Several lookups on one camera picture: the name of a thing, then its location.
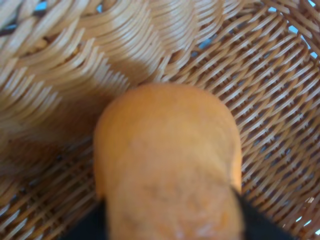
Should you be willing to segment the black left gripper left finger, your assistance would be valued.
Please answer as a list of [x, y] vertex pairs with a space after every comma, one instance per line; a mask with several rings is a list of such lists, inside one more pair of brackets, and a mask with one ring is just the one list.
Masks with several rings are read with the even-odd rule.
[[106, 220], [106, 204], [99, 201], [93, 210], [85, 215], [60, 240], [108, 240], [109, 233]]

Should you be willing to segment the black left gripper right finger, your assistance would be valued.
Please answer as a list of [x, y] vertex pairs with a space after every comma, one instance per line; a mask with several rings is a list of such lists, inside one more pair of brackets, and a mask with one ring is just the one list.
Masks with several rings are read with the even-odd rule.
[[234, 240], [295, 240], [288, 231], [284, 230], [270, 218], [250, 204], [232, 187], [236, 201], [235, 216], [231, 221], [231, 232]]

